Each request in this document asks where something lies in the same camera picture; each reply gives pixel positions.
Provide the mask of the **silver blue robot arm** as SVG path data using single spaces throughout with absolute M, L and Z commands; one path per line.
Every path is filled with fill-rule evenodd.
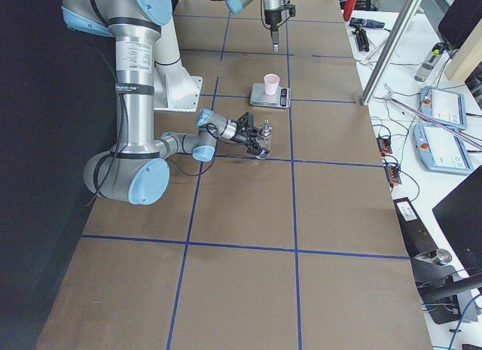
M 177 2 L 62 0 L 63 19 L 70 29 L 115 40 L 117 139 L 84 167 L 84 183 L 97 196 L 150 205 L 168 187 L 169 157 L 190 154 L 209 162 L 223 138 L 245 146 L 257 158 L 269 154 L 270 128 L 255 127 L 251 114 L 231 120 L 202 109 L 197 133 L 155 137 L 155 111 L 195 109 L 202 83 L 182 65 L 172 17 Z
M 254 0 L 222 0 L 232 14 L 240 14 Z M 282 12 L 285 5 L 282 0 L 261 0 L 261 19 L 270 32 L 273 52 L 279 52 L 279 27 L 282 25 Z

